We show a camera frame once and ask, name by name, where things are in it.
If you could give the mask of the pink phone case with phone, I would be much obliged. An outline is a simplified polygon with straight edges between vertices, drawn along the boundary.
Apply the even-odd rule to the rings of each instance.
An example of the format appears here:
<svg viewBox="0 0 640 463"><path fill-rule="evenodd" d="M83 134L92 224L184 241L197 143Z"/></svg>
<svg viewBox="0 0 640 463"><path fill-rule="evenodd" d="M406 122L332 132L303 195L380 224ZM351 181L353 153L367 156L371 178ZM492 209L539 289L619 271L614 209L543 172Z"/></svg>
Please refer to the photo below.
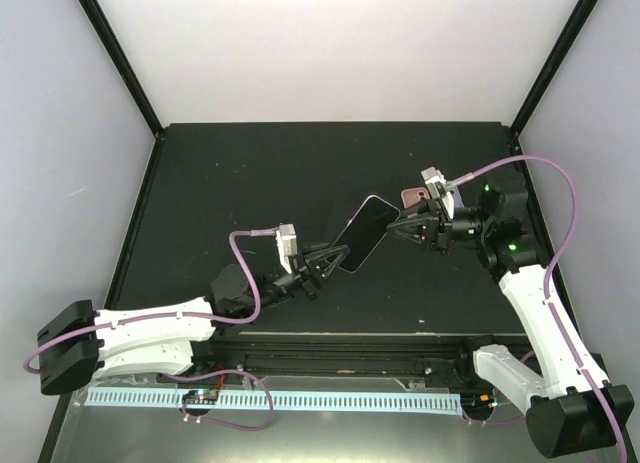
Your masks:
<svg viewBox="0 0 640 463"><path fill-rule="evenodd" d="M405 209L408 209L428 197L429 194L424 187L407 188L401 191L401 201Z"/></svg>

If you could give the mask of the black smartphone from pink case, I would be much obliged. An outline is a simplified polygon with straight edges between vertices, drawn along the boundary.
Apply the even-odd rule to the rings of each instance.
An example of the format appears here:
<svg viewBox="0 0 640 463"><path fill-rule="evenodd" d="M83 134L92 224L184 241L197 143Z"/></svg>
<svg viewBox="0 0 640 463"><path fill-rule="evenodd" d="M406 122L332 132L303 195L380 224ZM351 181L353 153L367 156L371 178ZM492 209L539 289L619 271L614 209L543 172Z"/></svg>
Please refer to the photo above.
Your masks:
<svg viewBox="0 0 640 463"><path fill-rule="evenodd" d="M333 243L348 225L359 205L351 202L335 201L326 220L322 242Z"/></svg>

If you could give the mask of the purple phone case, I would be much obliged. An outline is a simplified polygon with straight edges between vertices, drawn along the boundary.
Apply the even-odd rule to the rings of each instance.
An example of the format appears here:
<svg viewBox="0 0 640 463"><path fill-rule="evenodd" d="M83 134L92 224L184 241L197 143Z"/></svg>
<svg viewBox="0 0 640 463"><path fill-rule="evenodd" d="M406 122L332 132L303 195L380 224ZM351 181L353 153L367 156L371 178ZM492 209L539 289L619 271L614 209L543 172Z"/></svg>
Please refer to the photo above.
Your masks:
<svg viewBox="0 0 640 463"><path fill-rule="evenodd" d="M457 188L455 188L453 191L450 192L452 199L453 199L453 204L455 208L461 208L464 207L464 202L462 200L461 194L458 191Z"/></svg>

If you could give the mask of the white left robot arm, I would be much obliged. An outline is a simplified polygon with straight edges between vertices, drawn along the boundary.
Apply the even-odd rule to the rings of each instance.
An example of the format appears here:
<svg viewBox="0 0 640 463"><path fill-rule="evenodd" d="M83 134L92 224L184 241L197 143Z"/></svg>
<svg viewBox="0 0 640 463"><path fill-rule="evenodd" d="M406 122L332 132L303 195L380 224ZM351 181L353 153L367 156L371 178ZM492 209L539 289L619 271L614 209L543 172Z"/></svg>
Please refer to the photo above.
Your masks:
<svg viewBox="0 0 640 463"><path fill-rule="evenodd" d="M40 391L57 396L101 378L141 373L205 381L215 359L194 344L297 292L315 299L348 253L340 245L298 254L286 259L287 268L262 278L248 278L240 264L230 264L212 282L211 294L166 307L110 311L94 309L89 300L73 302L37 334Z"/></svg>

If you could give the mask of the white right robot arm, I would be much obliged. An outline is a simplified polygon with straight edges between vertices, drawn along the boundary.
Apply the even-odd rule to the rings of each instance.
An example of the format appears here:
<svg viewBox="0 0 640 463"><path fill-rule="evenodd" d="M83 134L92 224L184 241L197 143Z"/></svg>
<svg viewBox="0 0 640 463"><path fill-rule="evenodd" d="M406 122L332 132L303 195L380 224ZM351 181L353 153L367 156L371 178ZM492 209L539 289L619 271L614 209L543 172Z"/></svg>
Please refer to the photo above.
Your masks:
<svg viewBox="0 0 640 463"><path fill-rule="evenodd" d="M454 242L474 242L482 266L515 310L538 368L488 342L457 357L457 379L467 386L485 380L504 394L547 458L616 447L620 460L628 461L623 428L634 398L627 386L611 383L560 301L552 281L555 263L541 256L536 238L524 228L523 175L483 168L449 182L428 168L422 177L425 196L404 210L376 196L366 198L324 246L328 261L355 272L385 235L442 254Z"/></svg>

